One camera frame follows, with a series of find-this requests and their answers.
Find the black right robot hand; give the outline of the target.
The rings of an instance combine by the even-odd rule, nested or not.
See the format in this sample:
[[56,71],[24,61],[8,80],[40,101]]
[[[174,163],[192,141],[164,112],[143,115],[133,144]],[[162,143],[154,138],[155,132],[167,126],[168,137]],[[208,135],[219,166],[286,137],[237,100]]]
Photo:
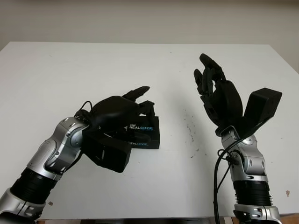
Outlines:
[[204,53],[199,59],[205,68],[203,72],[195,69],[195,83],[209,119],[217,126],[215,133],[220,137],[221,132],[242,118],[241,97],[220,65]]

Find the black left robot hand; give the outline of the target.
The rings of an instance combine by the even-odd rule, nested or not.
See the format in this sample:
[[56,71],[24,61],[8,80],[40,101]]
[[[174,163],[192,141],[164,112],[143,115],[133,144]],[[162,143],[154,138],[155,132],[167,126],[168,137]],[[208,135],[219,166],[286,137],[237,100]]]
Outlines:
[[142,86],[122,96],[111,96],[98,102],[90,110],[89,129],[111,132],[133,123],[141,114],[152,121],[155,116],[154,103],[148,100],[136,102],[149,89],[148,86]]

